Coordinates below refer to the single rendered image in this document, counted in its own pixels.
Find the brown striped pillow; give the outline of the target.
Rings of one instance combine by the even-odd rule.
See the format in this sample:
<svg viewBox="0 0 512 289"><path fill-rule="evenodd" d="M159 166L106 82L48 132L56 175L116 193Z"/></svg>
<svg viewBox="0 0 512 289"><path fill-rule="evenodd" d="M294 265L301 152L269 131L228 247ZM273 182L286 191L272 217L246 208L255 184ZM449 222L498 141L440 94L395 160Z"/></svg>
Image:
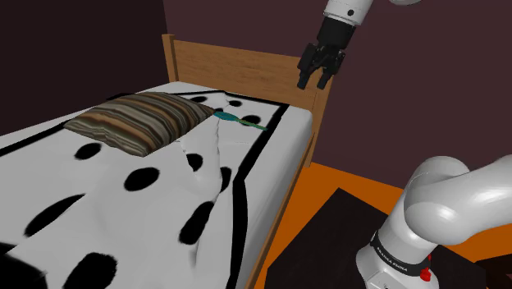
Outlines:
<svg viewBox="0 0 512 289"><path fill-rule="evenodd" d="M79 135L146 157L181 138L215 113L204 104L165 92L128 94L65 122Z"/></svg>

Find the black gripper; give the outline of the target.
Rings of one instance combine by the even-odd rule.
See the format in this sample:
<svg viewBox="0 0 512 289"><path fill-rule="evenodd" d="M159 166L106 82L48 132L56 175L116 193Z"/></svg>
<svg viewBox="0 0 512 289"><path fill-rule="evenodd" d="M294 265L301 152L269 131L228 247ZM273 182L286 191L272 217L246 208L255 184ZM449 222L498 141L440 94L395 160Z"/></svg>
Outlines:
<svg viewBox="0 0 512 289"><path fill-rule="evenodd" d="M317 87L325 89L327 82L339 71L345 59L345 50L355 31L354 25L325 16L318 31L317 46L307 44L297 65L297 87L305 89L310 76L318 69L318 65L321 65L322 75Z"/></svg>

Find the wooden bed with spotted cover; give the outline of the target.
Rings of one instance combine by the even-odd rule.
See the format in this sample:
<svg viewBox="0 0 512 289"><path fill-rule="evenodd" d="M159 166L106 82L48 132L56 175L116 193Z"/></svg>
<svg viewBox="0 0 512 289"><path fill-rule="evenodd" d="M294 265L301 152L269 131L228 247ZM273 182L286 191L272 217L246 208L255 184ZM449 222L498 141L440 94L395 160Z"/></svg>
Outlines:
<svg viewBox="0 0 512 289"><path fill-rule="evenodd" d="M0 137L0 289L253 289L328 99L294 57L162 38L165 92L214 115L146 157L69 131Z"/></svg>

